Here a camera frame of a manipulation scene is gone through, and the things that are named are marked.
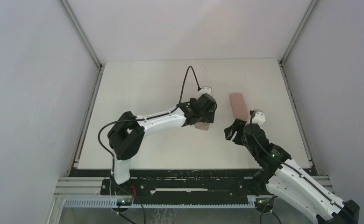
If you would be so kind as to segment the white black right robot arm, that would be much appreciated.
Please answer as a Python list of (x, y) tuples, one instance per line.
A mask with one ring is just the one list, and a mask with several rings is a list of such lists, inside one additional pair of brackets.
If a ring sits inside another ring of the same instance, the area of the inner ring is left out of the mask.
[(236, 119), (224, 129), (226, 140), (244, 146), (261, 169), (253, 176), (255, 193), (267, 191), (289, 203), (314, 224), (357, 224), (359, 205), (323, 187), (282, 147), (271, 143), (258, 124)]

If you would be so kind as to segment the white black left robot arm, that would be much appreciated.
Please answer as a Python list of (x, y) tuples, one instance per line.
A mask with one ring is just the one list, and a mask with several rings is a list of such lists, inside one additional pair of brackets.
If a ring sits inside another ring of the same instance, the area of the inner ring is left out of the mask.
[(111, 175), (120, 185), (130, 179), (131, 159), (138, 153), (144, 137), (171, 128), (214, 122), (216, 100), (208, 93), (173, 108), (151, 115), (136, 116), (131, 111), (123, 113), (111, 123), (107, 133), (109, 152), (112, 154)]

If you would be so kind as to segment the grey marbled glasses case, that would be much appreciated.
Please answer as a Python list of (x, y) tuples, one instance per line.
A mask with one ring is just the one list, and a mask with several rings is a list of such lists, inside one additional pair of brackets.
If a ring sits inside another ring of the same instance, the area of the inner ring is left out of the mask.
[(203, 131), (208, 131), (209, 130), (209, 127), (210, 127), (210, 123), (207, 123), (207, 122), (198, 122), (194, 125), (194, 127), (196, 129), (199, 129), (199, 130), (203, 130)]

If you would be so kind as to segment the pink glasses case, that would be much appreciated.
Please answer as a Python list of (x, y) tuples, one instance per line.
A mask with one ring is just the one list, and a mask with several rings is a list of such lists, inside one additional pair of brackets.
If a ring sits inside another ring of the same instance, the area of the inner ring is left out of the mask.
[(243, 94), (231, 93), (229, 95), (229, 100), (230, 100), (234, 119), (248, 121), (250, 114), (249, 114), (247, 105), (245, 103)]

